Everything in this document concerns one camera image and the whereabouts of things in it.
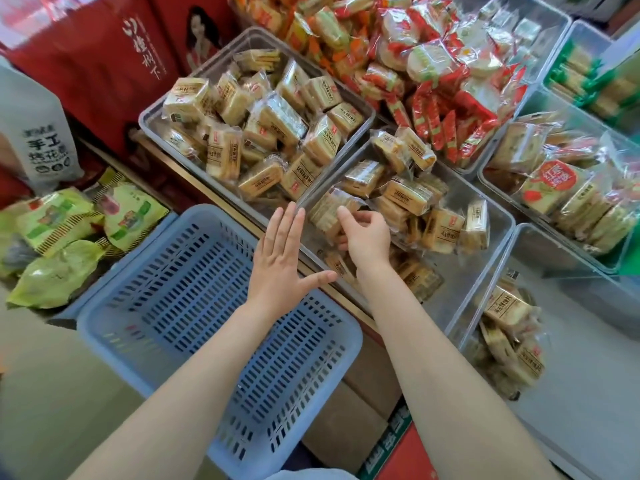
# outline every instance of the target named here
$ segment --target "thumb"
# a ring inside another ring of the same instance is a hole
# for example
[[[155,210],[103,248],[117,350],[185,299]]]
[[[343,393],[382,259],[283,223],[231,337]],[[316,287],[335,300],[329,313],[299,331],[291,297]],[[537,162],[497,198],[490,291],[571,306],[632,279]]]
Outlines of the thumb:
[[[311,290],[320,288],[320,286],[328,285],[338,279],[338,273],[335,271],[321,271],[320,273],[310,274],[306,278],[302,278],[300,286],[305,295]]]
[[[353,217],[353,214],[349,212],[345,206],[341,205],[337,210],[338,220],[340,220],[340,224],[342,224],[342,228],[344,229],[344,233],[347,234],[347,237],[350,233],[352,233],[357,226],[360,226],[356,222],[356,219]]]

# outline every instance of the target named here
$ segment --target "woman's black hair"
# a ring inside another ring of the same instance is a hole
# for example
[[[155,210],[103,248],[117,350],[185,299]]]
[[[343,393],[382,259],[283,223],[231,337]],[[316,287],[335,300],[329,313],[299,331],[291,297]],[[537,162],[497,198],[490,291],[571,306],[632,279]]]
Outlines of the woman's black hair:
[[[204,25],[204,37],[206,37],[214,47],[221,48],[218,26],[213,19],[207,15],[204,8],[197,5],[189,8],[189,14],[187,15],[187,48],[192,49],[196,46],[196,36],[191,31],[191,19],[196,15],[200,17],[200,21]]]

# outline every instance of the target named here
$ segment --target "picture of woman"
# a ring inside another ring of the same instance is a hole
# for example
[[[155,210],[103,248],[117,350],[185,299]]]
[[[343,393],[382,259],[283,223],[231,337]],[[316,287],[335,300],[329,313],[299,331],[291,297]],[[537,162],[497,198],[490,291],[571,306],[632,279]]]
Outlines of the picture of woman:
[[[187,15],[187,62],[192,71],[209,60],[220,46],[216,23],[200,6],[189,8]]]

